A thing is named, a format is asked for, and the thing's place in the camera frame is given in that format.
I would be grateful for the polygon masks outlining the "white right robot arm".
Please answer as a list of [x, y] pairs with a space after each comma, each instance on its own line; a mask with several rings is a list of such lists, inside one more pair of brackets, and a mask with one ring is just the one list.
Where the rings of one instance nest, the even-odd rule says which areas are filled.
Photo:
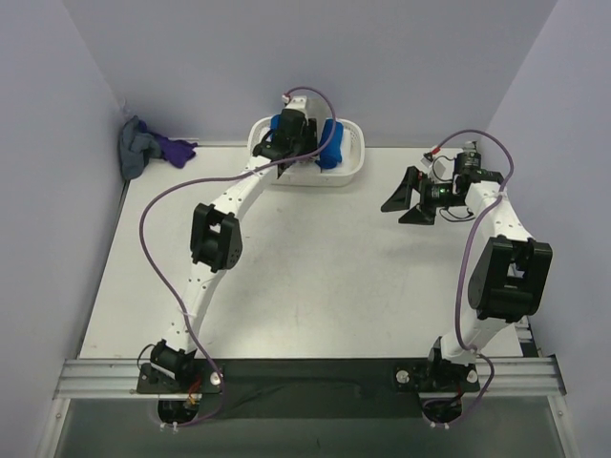
[[437, 391], [475, 383], [478, 353], [506, 327], [537, 313], [553, 258], [551, 246], [517, 217], [504, 176], [481, 162], [476, 149], [462, 150], [446, 180], [410, 166], [381, 207], [402, 212], [401, 224], [432, 225], [452, 207], [466, 208], [474, 220], [459, 268], [453, 330], [435, 341], [423, 367], [425, 383]]

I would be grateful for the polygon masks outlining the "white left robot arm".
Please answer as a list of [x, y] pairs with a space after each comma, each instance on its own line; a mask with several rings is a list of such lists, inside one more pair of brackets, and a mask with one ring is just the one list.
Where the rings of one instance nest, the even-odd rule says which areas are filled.
[[[200, 352], [215, 372], [220, 370], [199, 341], [199, 330], [212, 296], [226, 271], [242, 255], [241, 218], [273, 181], [298, 161], [309, 160], [327, 146], [319, 142], [324, 121], [306, 117], [300, 110], [283, 109], [274, 129], [254, 146], [243, 171], [233, 177], [205, 177], [185, 181], [155, 196], [144, 208], [138, 223], [140, 246], [162, 283], [177, 300], [179, 316], [151, 351], [151, 367], [169, 391], [180, 393], [200, 374], [195, 361]], [[167, 280], [146, 246], [145, 220], [162, 198], [182, 188], [207, 182], [232, 185], [209, 204], [200, 203], [193, 213], [190, 252], [192, 270], [187, 289], [181, 295]]]

